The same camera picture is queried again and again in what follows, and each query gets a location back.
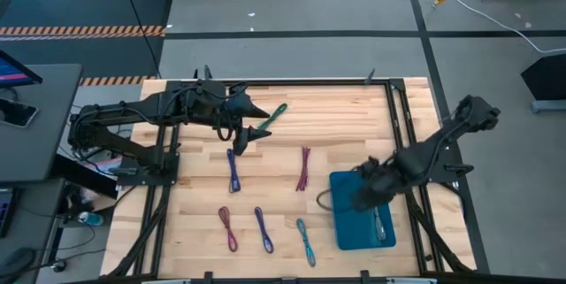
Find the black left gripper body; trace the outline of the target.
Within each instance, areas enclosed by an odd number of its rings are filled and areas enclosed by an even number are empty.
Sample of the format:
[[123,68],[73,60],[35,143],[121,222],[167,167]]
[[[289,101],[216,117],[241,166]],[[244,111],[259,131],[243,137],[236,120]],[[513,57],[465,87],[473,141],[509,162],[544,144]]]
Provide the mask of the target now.
[[212,129],[221,141],[240,140],[242,132],[242,99],[243,88],[214,89],[210,96],[217,103],[213,108]]

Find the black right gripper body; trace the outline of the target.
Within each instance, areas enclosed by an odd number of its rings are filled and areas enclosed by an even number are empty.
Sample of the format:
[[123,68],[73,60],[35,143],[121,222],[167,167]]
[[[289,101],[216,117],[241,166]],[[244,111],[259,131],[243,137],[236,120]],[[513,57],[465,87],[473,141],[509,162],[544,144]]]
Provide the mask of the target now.
[[394,167],[393,158],[380,162],[375,157],[356,167],[362,179],[362,186],[351,196],[352,207],[356,211],[366,211],[391,202],[401,190],[399,173]]

